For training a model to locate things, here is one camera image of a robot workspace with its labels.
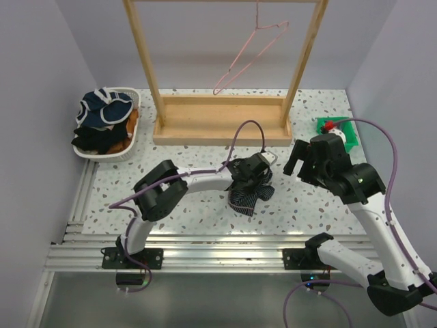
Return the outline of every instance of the wire hanger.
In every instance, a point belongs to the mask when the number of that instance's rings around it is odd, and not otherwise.
[[[220,92],[223,91],[223,89],[225,89],[230,83],[234,82],[235,79],[237,79],[245,70],[247,70],[247,68],[249,68],[250,65],[253,64],[253,62],[255,60],[258,59],[259,56],[261,56],[267,49],[269,49],[277,40],[279,40],[279,38],[288,30],[288,27],[290,25],[290,22],[288,20],[285,20],[283,22],[280,22],[279,24],[274,24],[274,25],[266,25],[266,26],[259,26],[259,0],[257,0],[257,13],[256,13],[256,17],[255,17],[255,30],[252,32],[251,36],[249,36],[249,39],[247,39],[246,43],[244,44],[244,46],[241,48],[240,52],[238,53],[237,57],[234,59],[234,61],[232,62],[231,66],[229,67],[229,70],[227,70],[227,72],[225,73],[225,75],[223,75],[221,77],[220,80],[218,80],[217,84],[214,86],[214,89],[212,90],[212,94],[214,94],[215,96],[217,94],[219,94]],[[283,26],[283,30],[280,34],[278,34],[272,41],[270,41],[269,44],[267,44],[256,56],[255,58],[252,59],[252,61],[250,63],[248,63],[240,72],[238,72],[234,77],[232,77],[232,79],[230,79],[228,82],[226,82],[226,84],[217,91],[217,89],[219,88],[220,83],[223,82],[223,80],[229,75],[229,73],[231,72],[232,68],[234,67],[234,65],[236,64],[236,62],[240,59],[241,54],[244,53],[244,51],[246,50],[247,46],[249,45],[249,43],[251,43],[253,37],[255,36],[255,34],[260,30],[260,29],[271,29],[273,27],[277,27],[280,28]]]

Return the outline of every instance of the black bracket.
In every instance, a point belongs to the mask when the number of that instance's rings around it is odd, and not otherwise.
[[[305,241],[305,248],[286,248],[282,251],[285,270],[323,270],[326,265],[319,259],[317,248],[325,241],[334,239],[325,232]]]
[[[142,269],[135,263],[132,263],[119,252],[117,247],[102,248],[100,252],[103,254],[103,269]],[[160,270],[163,265],[164,250],[162,248],[145,248],[139,253],[131,255],[138,262],[144,263],[150,269]]]
[[[305,248],[285,248],[282,250],[285,270],[324,270],[326,265],[308,256]]]

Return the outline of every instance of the wooden base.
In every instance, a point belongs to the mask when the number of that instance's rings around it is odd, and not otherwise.
[[[290,120],[280,125],[284,97],[162,95],[165,125],[156,119],[153,140],[157,145],[228,146],[236,129],[246,120],[258,121],[266,134],[267,146],[289,146]],[[239,146],[258,146],[261,133],[247,124],[238,136]]]

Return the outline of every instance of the wooden post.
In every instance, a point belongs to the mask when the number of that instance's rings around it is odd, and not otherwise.
[[[137,7],[133,0],[123,0],[124,8],[128,15],[130,28],[137,44],[139,57],[143,64],[143,69],[147,82],[149,83],[150,93],[152,94],[155,103],[156,112],[158,113],[158,120],[161,126],[165,125],[165,108],[163,98],[159,94],[158,82],[156,81],[155,72],[153,70],[152,60],[150,59],[149,49],[145,43],[145,36],[141,21],[139,19]]]
[[[322,22],[323,15],[325,13],[326,6],[328,5],[328,0],[321,0],[319,3],[316,3],[313,11],[313,16],[311,17],[311,22],[309,23],[307,35],[305,36],[305,41],[300,51],[299,60],[296,69],[294,70],[293,79],[290,83],[290,88],[288,89],[287,96],[285,97],[282,104],[282,114],[280,125],[285,126],[288,120],[288,114],[290,109],[292,108],[294,96],[298,91],[300,80],[302,79],[303,72],[305,70],[305,66],[307,65],[309,54],[311,53],[311,49],[313,48],[313,43],[315,37],[317,36],[317,32],[320,27],[320,23]]]

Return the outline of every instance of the wooden frame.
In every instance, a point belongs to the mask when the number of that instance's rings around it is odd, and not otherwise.
[[[257,120],[266,134],[269,146],[288,146],[292,141],[290,109],[328,0],[260,0],[261,2],[315,3],[305,41],[300,51],[286,97],[280,96],[169,96],[159,93],[152,60],[145,41],[135,2],[254,2],[254,0],[123,0],[130,28],[156,107],[153,132],[158,145],[228,146],[235,130],[245,120]],[[238,138],[241,146],[259,144],[261,135],[255,125],[245,127]]]

